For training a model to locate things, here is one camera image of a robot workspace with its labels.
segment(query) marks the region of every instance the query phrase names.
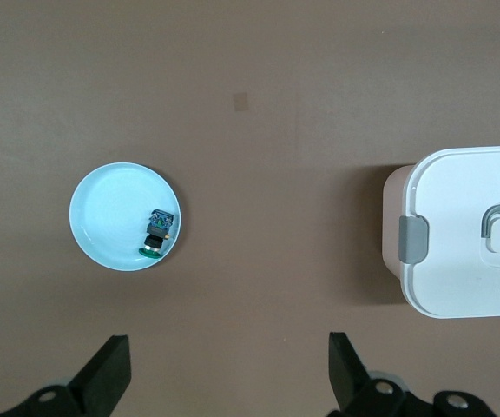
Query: light blue plate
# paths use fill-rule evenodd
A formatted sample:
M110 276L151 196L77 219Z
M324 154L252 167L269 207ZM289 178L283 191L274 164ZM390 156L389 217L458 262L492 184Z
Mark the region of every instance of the light blue plate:
M171 237L159 259L138 253L148 234L152 210L174 215ZM69 222L78 246L92 260L117 271L155 265L170 252L181 229L181 208L169 184L151 169L116 162L90 172L70 200Z

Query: gray handle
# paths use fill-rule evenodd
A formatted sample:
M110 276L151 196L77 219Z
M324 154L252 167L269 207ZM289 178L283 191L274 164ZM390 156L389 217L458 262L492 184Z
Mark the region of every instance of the gray handle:
M490 220L493 215L500 215L500 204L489 207L485 212L484 217L482 218L482 239L491 237Z

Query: round plate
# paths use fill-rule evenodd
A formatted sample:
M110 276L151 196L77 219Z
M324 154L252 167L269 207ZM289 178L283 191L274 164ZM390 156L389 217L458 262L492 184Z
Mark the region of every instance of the round plate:
M163 241L159 259L138 252L154 209L174 215L171 237ZM136 271L167 256L181 229L181 208L169 184L154 171L116 162L80 181L70 200L69 222L78 246L92 260L117 271Z

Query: gray latch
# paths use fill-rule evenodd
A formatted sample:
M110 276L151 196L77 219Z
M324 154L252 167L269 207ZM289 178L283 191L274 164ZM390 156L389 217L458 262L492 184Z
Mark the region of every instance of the gray latch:
M427 256L430 226L423 217L401 215L398 223L398 258L420 263Z

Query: white lid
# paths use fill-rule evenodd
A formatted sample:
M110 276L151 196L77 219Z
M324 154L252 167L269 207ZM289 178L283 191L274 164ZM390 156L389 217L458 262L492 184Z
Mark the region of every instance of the white lid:
M408 302L438 318L500 315L500 147L425 158L406 182L403 216Z

